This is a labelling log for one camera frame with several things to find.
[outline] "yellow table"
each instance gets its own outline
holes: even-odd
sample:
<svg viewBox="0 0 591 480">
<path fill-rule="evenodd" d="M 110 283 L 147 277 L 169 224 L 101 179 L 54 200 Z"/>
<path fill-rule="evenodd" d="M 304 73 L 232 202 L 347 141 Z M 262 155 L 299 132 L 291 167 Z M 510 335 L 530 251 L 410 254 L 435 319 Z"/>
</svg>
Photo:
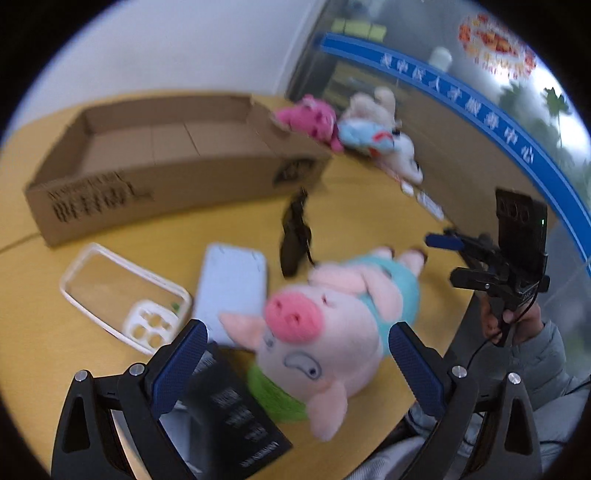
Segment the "yellow table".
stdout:
<svg viewBox="0 0 591 480">
<path fill-rule="evenodd" d="M 276 98 L 259 100 L 270 108 L 285 104 Z M 191 210 L 47 248 L 37 235 L 22 188 L 76 111 L 58 112 L 24 127 L 0 158 L 0 393 L 48 468 L 74 373 L 86 368 L 97 377 L 112 375 L 147 361 L 62 298 L 58 281 L 85 244 L 98 242 L 194 292 L 205 247 L 226 242 L 265 254 L 270 291 L 286 283 L 278 262 L 286 198 Z M 421 245 L 427 231 L 443 227 L 403 195 L 396 182 L 346 155 L 334 157 L 323 183 L 310 195 L 307 212 L 313 254 L 319 260 L 345 260 L 383 244 L 402 251 Z M 421 275 L 423 301 L 415 330 L 441 353 L 470 299 L 470 292 L 454 290 L 447 281 L 459 264 L 451 252 L 432 251 Z M 252 361 L 250 355 L 236 358 L 244 366 Z M 307 423 L 281 425 L 294 448 L 255 478 L 341 480 L 378 446 L 412 401 L 396 364 L 386 358 L 372 383 L 351 399 L 346 421 L 331 442 L 314 440 Z M 141 470 L 135 460 L 132 466 Z M 145 472 L 138 475 L 146 478 Z"/>
</svg>

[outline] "blue plush clothing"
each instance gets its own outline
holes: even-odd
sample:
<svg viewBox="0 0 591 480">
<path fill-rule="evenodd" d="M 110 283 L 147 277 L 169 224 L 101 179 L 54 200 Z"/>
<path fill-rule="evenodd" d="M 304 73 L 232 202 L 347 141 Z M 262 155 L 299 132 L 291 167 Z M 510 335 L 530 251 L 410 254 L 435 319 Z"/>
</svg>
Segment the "blue plush clothing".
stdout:
<svg viewBox="0 0 591 480">
<path fill-rule="evenodd" d="M 404 265 L 396 260 L 389 260 L 387 258 L 375 257 L 373 255 L 365 255 L 350 260 L 346 265 L 374 265 L 381 268 L 387 276 L 392 278 L 400 293 L 402 294 L 402 315 L 397 320 L 398 322 L 407 322 L 409 325 L 414 323 L 417 317 L 419 304 L 421 301 L 421 291 L 417 277 Z M 374 318 L 378 324 L 379 336 L 382 339 L 384 346 L 384 354 L 390 351 L 388 345 L 388 334 L 393 323 L 386 323 L 380 316 L 378 309 L 375 306 L 372 297 L 368 293 L 360 296 L 360 299 L 367 305 L 370 311 L 374 314 Z"/>
<path fill-rule="evenodd" d="M 339 122 L 339 140 L 345 147 L 370 156 L 372 155 L 370 149 L 381 155 L 396 150 L 391 131 L 383 125 L 359 118 Z"/>
</svg>

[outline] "black card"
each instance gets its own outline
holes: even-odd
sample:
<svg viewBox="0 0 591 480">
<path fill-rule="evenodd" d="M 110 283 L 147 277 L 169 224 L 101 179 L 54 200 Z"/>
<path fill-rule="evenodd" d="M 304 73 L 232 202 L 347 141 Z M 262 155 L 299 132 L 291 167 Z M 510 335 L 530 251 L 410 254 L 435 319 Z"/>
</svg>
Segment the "black card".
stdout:
<svg viewBox="0 0 591 480">
<path fill-rule="evenodd" d="M 291 449 L 215 343 L 181 402 L 191 415 L 189 463 L 200 480 L 245 479 Z"/>
</svg>

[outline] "blue plush toy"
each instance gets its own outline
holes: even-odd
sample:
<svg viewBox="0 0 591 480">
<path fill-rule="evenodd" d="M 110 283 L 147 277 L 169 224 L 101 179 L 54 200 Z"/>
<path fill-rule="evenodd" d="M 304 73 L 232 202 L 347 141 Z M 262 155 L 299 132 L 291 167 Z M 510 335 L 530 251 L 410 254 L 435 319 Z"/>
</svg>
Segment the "blue plush toy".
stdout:
<svg viewBox="0 0 591 480">
<path fill-rule="evenodd" d="M 391 130 L 364 118 L 347 118 L 339 122 L 339 140 L 348 148 L 372 158 L 397 150 Z"/>
</svg>

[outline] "pig plush toy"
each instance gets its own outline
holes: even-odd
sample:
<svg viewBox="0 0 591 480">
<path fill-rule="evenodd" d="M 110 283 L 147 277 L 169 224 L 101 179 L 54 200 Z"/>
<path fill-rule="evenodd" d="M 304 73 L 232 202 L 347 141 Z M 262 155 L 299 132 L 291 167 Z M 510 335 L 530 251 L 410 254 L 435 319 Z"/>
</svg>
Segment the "pig plush toy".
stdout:
<svg viewBox="0 0 591 480">
<path fill-rule="evenodd" d="M 335 435 L 388 352 L 390 326 L 414 320 L 424 262 L 418 250 L 394 259 L 379 248 L 315 268 L 308 284 L 275 293 L 264 317 L 220 314 L 230 338 L 256 352 L 249 388 L 274 421 L 309 419 L 318 439 Z"/>
<path fill-rule="evenodd" d="M 335 110 L 312 95 L 305 95 L 298 104 L 275 112 L 272 120 L 280 128 L 305 133 L 335 152 L 344 150 L 339 141 Z"/>
</svg>

